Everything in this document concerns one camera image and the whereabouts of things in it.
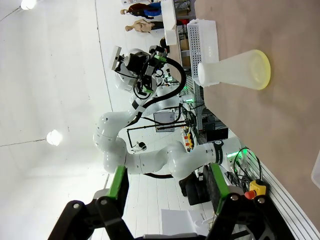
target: person in beige shirt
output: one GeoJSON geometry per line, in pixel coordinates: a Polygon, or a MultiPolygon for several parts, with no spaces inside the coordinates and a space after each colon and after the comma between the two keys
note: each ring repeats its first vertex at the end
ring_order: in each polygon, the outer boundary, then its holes
{"type": "Polygon", "coordinates": [[[137,20],[131,26],[125,26],[127,32],[132,29],[140,33],[150,33],[151,30],[163,29],[164,23],[162,21],[146,21],[144,19],[137,20]]]}

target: black band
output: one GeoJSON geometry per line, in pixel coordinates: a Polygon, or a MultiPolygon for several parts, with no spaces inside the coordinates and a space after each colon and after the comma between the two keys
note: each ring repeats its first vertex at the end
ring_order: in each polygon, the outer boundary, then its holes
{"type": "Polygon", "coordinates": [[[134,109],[137,109],[137,108],[139,107],[139,104],[136,102],[136,100],[133,101],[132,107],[133,107],[134,109]]]}
{"type": "Polygon", "coordinates": [[[222,146],[224,145],[224,142],[219,140],[219,141],[214,141],[213,146],[215,150],[215,163],[216,164],[222,164],[222,161],[224,159],[223,152],[222,152],[222,146]]]}

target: black pants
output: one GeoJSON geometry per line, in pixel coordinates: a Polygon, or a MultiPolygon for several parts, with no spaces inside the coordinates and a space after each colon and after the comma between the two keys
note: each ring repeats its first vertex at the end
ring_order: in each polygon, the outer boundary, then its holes
{"type": "Polygon", "coordinates": [[[157,30],[157,29],[163,29],[164,28],[164,22],[163,21],[152,21],[152,24],[154,26],[151,27],[151,30],[157,30]]]}

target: blonde hair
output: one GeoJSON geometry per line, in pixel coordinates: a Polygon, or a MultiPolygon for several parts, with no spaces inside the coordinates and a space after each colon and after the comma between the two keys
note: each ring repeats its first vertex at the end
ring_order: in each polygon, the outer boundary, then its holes
{"type": "Polygon", "coordinates": [[[134,29],[132,26],[125,26],[124,29],[129,32],[131,31],[132,29],[134,29]]]}

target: table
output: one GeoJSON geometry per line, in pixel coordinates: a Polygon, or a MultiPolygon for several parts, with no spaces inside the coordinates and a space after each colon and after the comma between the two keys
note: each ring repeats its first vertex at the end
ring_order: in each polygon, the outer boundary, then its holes
{"type": "Polygon", "coordinates": [[[320,149],[320,1],[196,0],[215,20],[220,60],[252,50],[271,64],[267,88],[220,83],[205,105],[251,148],[320,230],[320,189],[311,180],[320,149]]]}

